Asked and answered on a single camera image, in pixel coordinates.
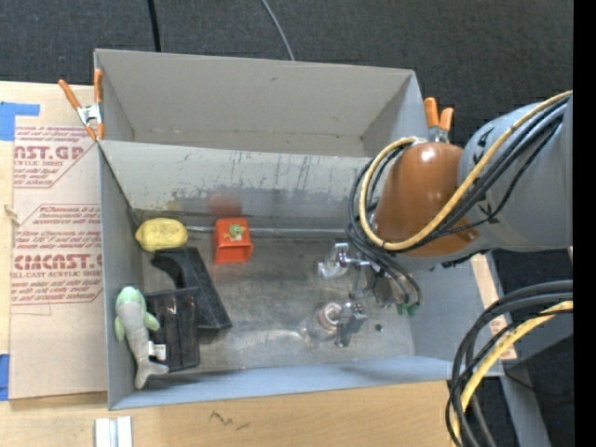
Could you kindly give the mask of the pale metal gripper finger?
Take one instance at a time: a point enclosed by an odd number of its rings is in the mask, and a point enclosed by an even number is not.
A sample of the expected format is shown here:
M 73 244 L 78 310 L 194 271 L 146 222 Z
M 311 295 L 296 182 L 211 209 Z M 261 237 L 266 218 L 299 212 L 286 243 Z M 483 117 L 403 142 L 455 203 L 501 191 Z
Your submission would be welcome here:
M 318 262 L 318 274 L 323 278 L 338 278 L 344 275 L 349 269 L 345 261 L 348 248 L 347 243 L 334 244 L 323 261 Z
M 367 319 L 363 304 L 356 302 L 343 304 L 336 323 L 334 343 L 339 347 L 348 347 L 352 336 L 361 329 Z

